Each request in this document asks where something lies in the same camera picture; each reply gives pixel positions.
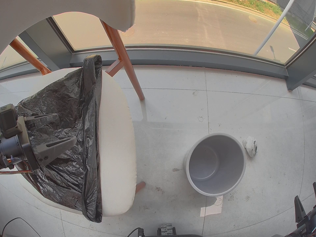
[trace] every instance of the asphalt road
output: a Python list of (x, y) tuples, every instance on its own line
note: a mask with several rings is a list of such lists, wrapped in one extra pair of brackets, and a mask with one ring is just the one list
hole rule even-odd
[[(251, 13), (211, 3), (136, 0), (135, 25), (122, 38), (125, 44), (194, 45), (252, 54), (273, 25)], [(299, 43), (306, 40), (280, 25), (259, 55), (285, 62)]]

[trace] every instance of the grass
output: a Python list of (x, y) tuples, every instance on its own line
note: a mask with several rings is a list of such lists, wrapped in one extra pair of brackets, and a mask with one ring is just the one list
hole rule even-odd
[[(242, 6), (251, 8), (253, 10), (262, 12), (275, 19), (278, 19), (280, 15), (282, 14), (281, 8), (277, 4), (274, 4), (271, 2), (263, 2), (259, 0), (218, 0), (218, 1), (221, 1), (221, 2), (227, 1), (234, 4), (242, 5)], [(292, 28), (298, 30), (299, 32), (302, 32), (308, 37), (310, 37), (314, 33), (311, 28), (305, 31), (307, 25), (292, 15), (287, 15), (286, 18), (283, 19), (283, 22), (285, 24), (290, 25)]]

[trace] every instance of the manhole cover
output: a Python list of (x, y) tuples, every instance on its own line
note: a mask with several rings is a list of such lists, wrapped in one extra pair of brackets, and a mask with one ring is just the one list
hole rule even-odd
[(129, 28), (126, 32), (122, 32), (122, 35), (125, 37), (133, 35), (135, 32), (134, 27)]
[(255, 22), (255, 23), (257, 22), (257, 19), (256, 19), (254, 16), (251, 16), (251, 15), (250, 15), (250, 16), (249, 16), (249, 19), (250, 19), (252, 22)]

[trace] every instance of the tile floor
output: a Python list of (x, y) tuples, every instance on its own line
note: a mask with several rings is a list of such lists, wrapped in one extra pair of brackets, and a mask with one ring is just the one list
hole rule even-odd
[[(136, 227), (149, 236), (156, 235), (161, 223), (172, 223), (178, 234), (219, 237), (293, 231), (294, 197), (300, 196), (306, 212), (316, 204), (316, 89), (301, 86), (289, 92), (284, 80), (218, 69), (135, 68), (145, 95), (142, 102), (124, 70), (114, 76), (131, 110), (137, 180), (147, 184), (132, 208), (91, 223), (42, 203), (14, 175), (6, 175), (0, 178), (0, 229), (19, 216), (42, 237), (127, 236)], [(17, 104), (36, 80), (38, 74), (1, 81), (0, 105)], [(253, 136), (259, 153), (247, 158), (242, 181), (223, 197), (222, 212), (201, 217), (201, 207), (211, 206), (214, 199), (190, 186), (182, 162), (197, 140), (216, 132), (240, 142)], [(22, 220), (8, 234), (36, 236)]]

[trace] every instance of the white cushion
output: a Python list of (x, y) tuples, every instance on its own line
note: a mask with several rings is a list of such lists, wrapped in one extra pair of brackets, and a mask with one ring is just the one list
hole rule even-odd
[(0, 8), (0, 54), (21, 32), (60, 13), (92, 14), (121, 31), (135, 20), (135, 0), (0, 0)]
[[(75, 69), (60, 69), (42, 76), (39, 83), (31, 90), (31, 94), (38, 92)], [(102, 72), (99, 113), (99, 146), (103, 216), (120, 215), (132, 206), (135, 196), (135, 136), (126, 97), (116, 81), (104, 71)], [(22, 186), (42, 202), (81, 214), (80, 211), (44, 198), (22, 175), (18, 174), (17, 176)]]

